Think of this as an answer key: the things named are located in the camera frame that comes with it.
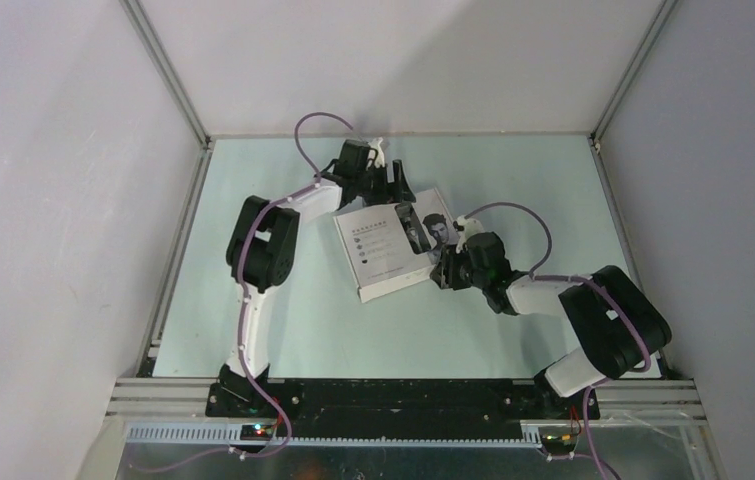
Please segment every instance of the white table surface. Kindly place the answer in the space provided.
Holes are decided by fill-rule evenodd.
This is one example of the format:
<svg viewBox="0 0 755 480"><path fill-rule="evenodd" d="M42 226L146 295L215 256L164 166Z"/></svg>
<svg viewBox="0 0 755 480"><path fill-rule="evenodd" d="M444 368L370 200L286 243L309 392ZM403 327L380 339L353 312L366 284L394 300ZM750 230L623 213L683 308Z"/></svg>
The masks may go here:
<svg viewBox="0 0 755 480"><path fill-rule="evenodd" d="M454 216L494 201L536 210L554 238L540 273L590 273L607 264L627 271L585 137L388 141L387 160L404 160L413 190L438 187ZM338 156L342 139L303 143L323 167ZM241 292L224 253L242 203L249 195L278 198L310 177L291 139L216 142L155 376L217 376L239 311ZM527 269L544 253L544 233L528 215L498 208L478 218L504 240L513 268ZM274 305L272 376L529 378L579 346L567 320L495 315L476 289L442 291L425 282L363 305L346 262L332 215L301 226L292 274ZM659 370L640 376L658 377Z"/></svg>

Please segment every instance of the white wall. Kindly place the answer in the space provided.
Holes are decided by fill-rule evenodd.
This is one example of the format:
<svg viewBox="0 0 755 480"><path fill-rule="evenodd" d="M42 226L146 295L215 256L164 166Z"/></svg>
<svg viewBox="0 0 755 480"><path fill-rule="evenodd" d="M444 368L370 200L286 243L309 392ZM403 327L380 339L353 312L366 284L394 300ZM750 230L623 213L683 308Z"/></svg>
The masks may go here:
<svg viewBox="0 0 755 480"><path fill-rule="evenodd" d="M197 150L117 0L0 1L0 479L76 474Z"/></svg>
<svg viewBox="0 0 755 480"><path fill-rule="evenodd" d="M589 132L660 0L144 4L212 133Z"/></svg>
<svg viewBox="0 0 755 480"><path fill-rule="evenodd" d="M682 2L602 155L672 361L755 479L755 2Z"/></svg>

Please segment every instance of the floor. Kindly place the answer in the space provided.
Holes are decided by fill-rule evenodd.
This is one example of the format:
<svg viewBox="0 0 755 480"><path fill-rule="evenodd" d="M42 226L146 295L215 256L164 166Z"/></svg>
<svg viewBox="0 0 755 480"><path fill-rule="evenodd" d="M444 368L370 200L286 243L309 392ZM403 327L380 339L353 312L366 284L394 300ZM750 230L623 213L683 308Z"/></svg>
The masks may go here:
<svg viewBox="0 0 755 480"><path fill-rule="evenodd" d="M343 139L312 138L319 166ZM578 135L402 136L388 139L413 190L437 187L453 215L512 201L548 223L554 250L544 273L589 273L624 254L585 137ZM310 181L290 138L215 143L165 323L155 376L214 377L234 335L240 292L224 253L242 202L274 199ZM349 206L346 210L358 208ZM519 211L479 217L527 269L545 236ZM475 289L421 283L361 304L331 215L301 225L293 272L278 294L270 335L271 375L339 378L529 378L578 346L564 319L495 315ZM656 366L642 376L658 377Z"/></svg>

